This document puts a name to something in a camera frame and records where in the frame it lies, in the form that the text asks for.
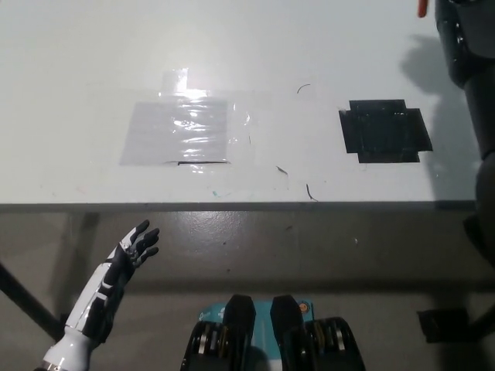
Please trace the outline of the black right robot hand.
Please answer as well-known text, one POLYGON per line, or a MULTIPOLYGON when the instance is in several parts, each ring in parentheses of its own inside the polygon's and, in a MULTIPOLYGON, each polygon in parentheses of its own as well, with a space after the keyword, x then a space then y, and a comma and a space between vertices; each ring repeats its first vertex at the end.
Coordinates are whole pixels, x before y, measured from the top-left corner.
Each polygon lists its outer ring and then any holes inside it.
POLYGON ((435 23, 452 82, 463 89, 466 81, 478 70, 480 58, 468 47, 457 6, 453 1, 435 2, 435 23))

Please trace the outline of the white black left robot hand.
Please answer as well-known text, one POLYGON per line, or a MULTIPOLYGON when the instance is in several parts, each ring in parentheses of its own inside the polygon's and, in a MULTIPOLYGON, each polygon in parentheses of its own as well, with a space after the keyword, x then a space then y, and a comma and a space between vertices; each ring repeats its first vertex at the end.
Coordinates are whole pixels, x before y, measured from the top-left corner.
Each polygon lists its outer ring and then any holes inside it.
POLYGON ((66 320, 67 328, 95 345, 106 342, 132 275, 159 251, 159 229, 149 231, 149 224, 145 220, 133 228, 97 266, 66 320))

